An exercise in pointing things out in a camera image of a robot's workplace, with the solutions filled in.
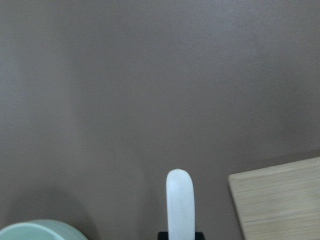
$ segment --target wood grain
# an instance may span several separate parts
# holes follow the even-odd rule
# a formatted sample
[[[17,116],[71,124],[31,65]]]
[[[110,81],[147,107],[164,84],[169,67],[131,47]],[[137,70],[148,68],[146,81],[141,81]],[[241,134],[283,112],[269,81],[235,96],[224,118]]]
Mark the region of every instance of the wood grain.
[[[232,174],[246,240],[320,240],[320,157]]]

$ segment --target wooden cutting board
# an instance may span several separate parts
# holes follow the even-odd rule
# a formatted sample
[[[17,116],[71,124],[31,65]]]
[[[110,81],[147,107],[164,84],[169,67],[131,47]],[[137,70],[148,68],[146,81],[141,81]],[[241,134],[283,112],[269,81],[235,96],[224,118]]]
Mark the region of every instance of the wooden cutting board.
[[[320,240],[320,157],[229,176],[246,240]]]

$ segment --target gray surface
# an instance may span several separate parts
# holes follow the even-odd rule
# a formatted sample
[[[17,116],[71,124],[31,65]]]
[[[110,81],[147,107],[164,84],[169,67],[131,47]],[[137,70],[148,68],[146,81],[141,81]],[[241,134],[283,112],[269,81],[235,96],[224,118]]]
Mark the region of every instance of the gray surface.
[[[232,173],[320,155],[320,1],[1,1],[0,226],[92,240],[167,229],[189,171],[197,230],[242,239]]]

